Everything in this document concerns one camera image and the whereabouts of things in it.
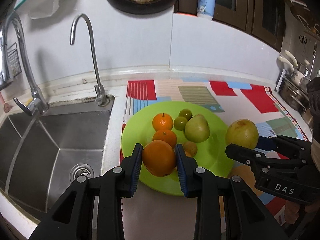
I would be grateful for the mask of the right hand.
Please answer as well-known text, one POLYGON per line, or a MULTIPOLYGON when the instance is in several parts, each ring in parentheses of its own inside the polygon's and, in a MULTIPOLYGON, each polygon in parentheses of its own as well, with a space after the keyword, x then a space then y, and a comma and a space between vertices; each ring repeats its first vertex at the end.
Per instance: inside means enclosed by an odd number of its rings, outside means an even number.
MULTIPOLYGON (((320 204, 318 200, 311 205, 305 206, 304 211, 306 213, 314 213, 319 210, 319 206, 320 204)), ((289 224, 294 224, 299 217, 299 210, 300 210, 299 204, 287 200, 285 203, 285 210, 284 210, 285 222, 289 224)))

